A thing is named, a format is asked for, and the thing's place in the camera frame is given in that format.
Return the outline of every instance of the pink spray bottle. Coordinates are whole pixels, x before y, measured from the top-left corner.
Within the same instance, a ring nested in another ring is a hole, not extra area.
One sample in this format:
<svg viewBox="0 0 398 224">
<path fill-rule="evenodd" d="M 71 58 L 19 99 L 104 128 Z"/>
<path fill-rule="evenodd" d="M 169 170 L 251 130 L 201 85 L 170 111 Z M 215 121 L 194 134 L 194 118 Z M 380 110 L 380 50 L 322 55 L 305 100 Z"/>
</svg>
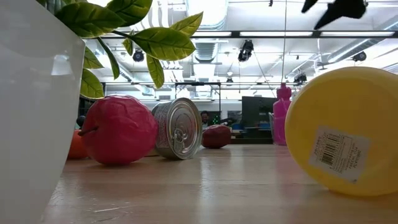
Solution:
<svg viewBox="0 0 398 224">
<path fill-rule="evenodd" d="M 281 83 L 276 95 L 278 101 L 274 103 L 274 143 L 285 146 L 285 118 L 291 103 L 292 89 L 286 87 L 286 83 Z"/>
</svg>

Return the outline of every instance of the white plant pot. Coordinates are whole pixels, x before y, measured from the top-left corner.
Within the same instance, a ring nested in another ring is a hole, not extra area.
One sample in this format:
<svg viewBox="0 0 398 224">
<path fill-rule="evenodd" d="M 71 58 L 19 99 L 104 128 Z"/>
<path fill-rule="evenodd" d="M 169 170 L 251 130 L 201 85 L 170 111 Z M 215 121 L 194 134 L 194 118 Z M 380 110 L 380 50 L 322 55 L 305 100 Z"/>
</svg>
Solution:
<svg viewBox="0 0 398 224">
<path fill-rule="evenodd" d="M 0 223 L 40 221 L 69 151 L 84 47 L 35 0 L 0 1 Z"/>
</svg>

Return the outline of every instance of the barcode label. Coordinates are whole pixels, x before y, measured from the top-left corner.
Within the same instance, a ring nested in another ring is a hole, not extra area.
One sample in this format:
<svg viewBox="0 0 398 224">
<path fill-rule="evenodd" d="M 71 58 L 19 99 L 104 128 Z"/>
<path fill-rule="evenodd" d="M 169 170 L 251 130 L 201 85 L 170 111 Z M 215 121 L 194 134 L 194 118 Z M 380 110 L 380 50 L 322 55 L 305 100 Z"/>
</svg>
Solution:
<svg viewBox="0 0 398 224">
<path fill-rule="evenodd" d="M 369 139 L 321 126 L 317 131 L 309 163 L 352 183 L 361 175 Z"/>
</svg>

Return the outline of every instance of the tin can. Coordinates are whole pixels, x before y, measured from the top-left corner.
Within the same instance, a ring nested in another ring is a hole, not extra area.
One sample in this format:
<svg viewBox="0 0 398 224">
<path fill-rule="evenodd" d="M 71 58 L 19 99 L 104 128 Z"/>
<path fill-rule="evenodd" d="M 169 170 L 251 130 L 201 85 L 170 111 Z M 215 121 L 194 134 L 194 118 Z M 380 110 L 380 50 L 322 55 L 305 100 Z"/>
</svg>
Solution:
<svg viewBox="0 0 398 224">
<path fill-rule="evenodd" d="M 168 159 L 191 159 L 198 152 L 201 117 L 198 108 L 187 98 L 158 103 L 152 110 L 158 122 L 156 152 Z"/>
</svg>

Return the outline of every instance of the man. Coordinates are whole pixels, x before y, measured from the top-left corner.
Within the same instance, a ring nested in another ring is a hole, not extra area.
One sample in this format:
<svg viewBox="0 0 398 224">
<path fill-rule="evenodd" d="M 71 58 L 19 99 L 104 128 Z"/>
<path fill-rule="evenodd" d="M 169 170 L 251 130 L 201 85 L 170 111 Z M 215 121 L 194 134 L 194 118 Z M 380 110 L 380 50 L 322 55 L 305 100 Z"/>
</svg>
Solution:
<svg viewBox="0 0 398 224">
<path fill-rule="evenodd" d="M 207 111 L 202 111 L 200 113 L 201 116 L 201 123 L 202 123 L 202 128 L 205 129 L 208 127 L 208 120 L 209 120 L 209 112 Z"/>
</svg>

